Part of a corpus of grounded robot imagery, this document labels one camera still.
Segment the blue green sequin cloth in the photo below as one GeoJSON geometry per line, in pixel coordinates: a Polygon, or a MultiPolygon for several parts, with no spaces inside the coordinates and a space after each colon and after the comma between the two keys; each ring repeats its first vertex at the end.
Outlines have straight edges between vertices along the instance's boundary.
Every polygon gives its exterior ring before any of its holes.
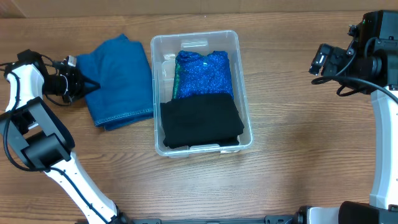
{"type": "Polygon", "coordinates": [[[172,98],[217,93],[233,95],[228,53],[214,51],[202,55],[181,50],[175,58],[172,98]]]}

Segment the black cloth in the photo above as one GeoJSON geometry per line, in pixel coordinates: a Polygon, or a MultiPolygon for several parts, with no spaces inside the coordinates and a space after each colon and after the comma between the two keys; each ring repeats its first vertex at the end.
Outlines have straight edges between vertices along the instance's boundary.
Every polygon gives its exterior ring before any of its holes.
{"type": "Polygon", "coordinates": [[[182,146],[218,144],[235,146],[244,124],[231,95],[194,95],[160,104],[163,143],[175,149],[182,146]]]}

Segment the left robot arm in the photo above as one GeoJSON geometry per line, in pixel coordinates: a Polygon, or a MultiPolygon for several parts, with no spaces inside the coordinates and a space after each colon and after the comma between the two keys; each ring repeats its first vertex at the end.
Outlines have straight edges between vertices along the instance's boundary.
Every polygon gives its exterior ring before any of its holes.
{"type": "Polygon", "coordinates": [[[53,179],[76,203],[87,223],[129,223],[86,173],[74,151],[72,135],[43,100],[56,95],[62,98],[62,106],[70,106],[98,90],[100,84],[85,77],[71,55],[53,61],[29,49],[19,53],[16,62],[1,64],[1,71],[10,84],[1,135],[11,164],[53,179]]]}

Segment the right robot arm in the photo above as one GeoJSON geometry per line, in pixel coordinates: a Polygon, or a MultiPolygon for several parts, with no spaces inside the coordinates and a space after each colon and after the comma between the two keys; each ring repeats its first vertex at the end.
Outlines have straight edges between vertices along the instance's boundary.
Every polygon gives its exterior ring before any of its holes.
{"type": "Polygon", "coordinates": [[[340,84],[337,95],[369,95],[376,134],[373,186],[367,203],[338,207],[302,206],[291,223],[397,223],[397,11],[363,15],[349,27],[346,49],[321,44],[309,73],[312,84],[340,84]]]}

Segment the blue denim cloth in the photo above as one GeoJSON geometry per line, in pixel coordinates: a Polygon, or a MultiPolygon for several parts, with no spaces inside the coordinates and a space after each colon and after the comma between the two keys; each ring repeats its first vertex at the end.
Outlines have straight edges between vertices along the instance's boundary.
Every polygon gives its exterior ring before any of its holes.
{"type": "Polygon", "coordinates": [[[85,96],[94,125],[107,131],[152,118],[152,73],[144,48],[124,34],[77,56],[77,67],[100,85],[85,96]]]}

